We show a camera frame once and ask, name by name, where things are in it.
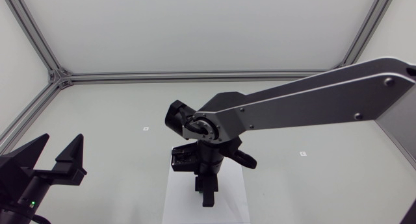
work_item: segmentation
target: enclosure corner bracket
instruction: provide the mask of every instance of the enclosure corner bracket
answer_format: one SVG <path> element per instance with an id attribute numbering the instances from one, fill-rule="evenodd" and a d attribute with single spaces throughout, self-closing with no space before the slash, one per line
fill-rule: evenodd
<path id="1" fill-rule="evenodd" d="M 70 79 L 61 78 L 58 81 L 59 88 L 63 90 L 69 86 L 73 86 L 73 82 Z"/>

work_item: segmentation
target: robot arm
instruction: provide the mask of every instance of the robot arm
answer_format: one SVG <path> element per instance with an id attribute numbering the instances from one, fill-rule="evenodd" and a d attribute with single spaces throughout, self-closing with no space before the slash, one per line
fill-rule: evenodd
<path id="1" fill-rule="evenodd" d="M 219 93 L 198 111 L 176 101 L 169 108 L 166 125 L 182 137 L 198 141 L 174 148 L 172 167 L 198 175 L 196 190 L 204 193 L 203 206 L 213 206 L 221 156 L 255 168 L 256 161 L 238 150 L 239 134 L 376 119 L 415 84 L 415 79 L 416 66 L 381 58 L 250 95 Z M 201 185 L 206 177 L 214 177 L 208 179 L 212 180 L 208 184 L 213 183 L 209 188 Z"/>
<path id="2" fill-rule="evenodd" d="M 376 119 L 415 84 L 415 72 L 382 58 L 250 95 L 220 93 L 192 113 L 182 137 L 221 143 L 256 129 Z"/>

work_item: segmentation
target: aluminum extrusion beam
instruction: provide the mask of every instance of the aluminum extrusion beam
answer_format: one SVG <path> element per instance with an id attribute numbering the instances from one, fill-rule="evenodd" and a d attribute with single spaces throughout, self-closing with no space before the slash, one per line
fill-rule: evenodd
<path id="1" fill-rule="evenodd" d="M 361 56 L 365 47 L 381 22 L 392 0 L 374 0 L 367 17 L 365 18 L 356 38 L 346 53 L 344 60 L 337 66 L 343 67 L 354 64 Z"/>
<path id="2" fill-rule="evenodd" d="M 0 135 L 0 155 L 10 152 L 26 130 L 60 92 L 59 84 L 48 84 Z"/>
<path id="3" fill-rule="evenodd" d="M 42 36 L 42 33 L 33 20 L 24 0 L 5 1 L 48 71 L 58 71 L 60 69 L 58 60 L 53 55 L 45 38 Z"/>
<path id="4" fill-rule="evenodd" d="M 316 71 L 206 71 L 153 73 L 73 74 L 73 84 L 110 84 L 134 82 L 216 82 L 216 81 L 293 81 L 316 75 Z"/>

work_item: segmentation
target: white background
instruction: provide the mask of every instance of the white background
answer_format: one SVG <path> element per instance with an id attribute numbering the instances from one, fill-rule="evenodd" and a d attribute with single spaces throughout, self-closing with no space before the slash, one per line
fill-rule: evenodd
<path id="1" fill-rule="evenodd" d="M 25 0 L 74 73 L 330 69 L 374 0 Z"/>
<path id="2" fill-rule="evenodd" d="M 0 0 L 0 132 L 47 85 L 47 70 L 5 0 Z"/>
<path id="3" fill-rule="evenodd" d="M 88 175 L 79 187 L 52 186 L 38 214 L 61 224 L 160 224 L 170 150 L 190 143 L 164 125 L 169 105 L 179 99 L 198 109 L 218 92 L 278 84 L 97 84 L 61 91 L 18 145 L 49 133 L 36 168 L 51 169 L 83 133 Z M 258 161 L 256 169 L 243 168 L 252 223 L 399 223 L 416 197 L 416 171 L 373 121 L 250 131 L 241 139 L 240 149 Z"/>

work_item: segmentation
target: black cable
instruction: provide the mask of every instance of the black cable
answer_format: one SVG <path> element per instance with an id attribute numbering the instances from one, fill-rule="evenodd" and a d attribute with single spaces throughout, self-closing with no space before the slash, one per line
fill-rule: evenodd
<path id="1" fill-rule="evenodd" d="M 46 218 L 36 214 L 33 216 L 32 221 L 39 224 L 51 224 L 51 222 L 48 221 Z"/>

